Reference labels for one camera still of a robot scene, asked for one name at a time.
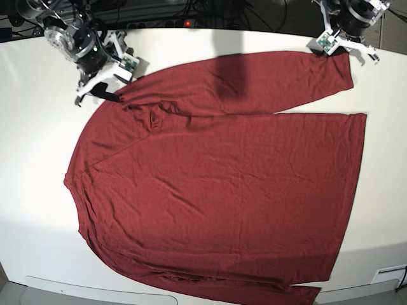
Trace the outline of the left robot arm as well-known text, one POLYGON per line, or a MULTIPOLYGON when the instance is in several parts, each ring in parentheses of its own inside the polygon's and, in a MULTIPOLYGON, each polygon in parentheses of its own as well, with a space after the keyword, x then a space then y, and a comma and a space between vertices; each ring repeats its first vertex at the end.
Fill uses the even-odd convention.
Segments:
POLYGON ((364 31, 375 25, 391 5, 391 1, 342 0, 315 2, 322 13, 324 31, 315 42, 325 55, 338 48, 367 54, 374 63, 380 59, 375 47, 364 42, 364 31))

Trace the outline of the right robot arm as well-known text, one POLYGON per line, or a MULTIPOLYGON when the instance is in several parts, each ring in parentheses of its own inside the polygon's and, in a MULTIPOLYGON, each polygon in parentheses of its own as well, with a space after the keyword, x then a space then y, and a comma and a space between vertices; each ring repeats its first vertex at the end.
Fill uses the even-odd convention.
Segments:
POLYGON ((85 95, 120 103, 121 98, 108 92, 107 80, 116 78, 129 83, 132 72, 126 69, 125 57, 130 49, 122 30, 108 30, 94 17, 88 1, 71 1, 72 21, 66 22, 59 9, 61 1, 17 1, 18 14, 38 25, 48 43, 64 58, 76 64, 79 81, 75 104, 80 106, 85 95))

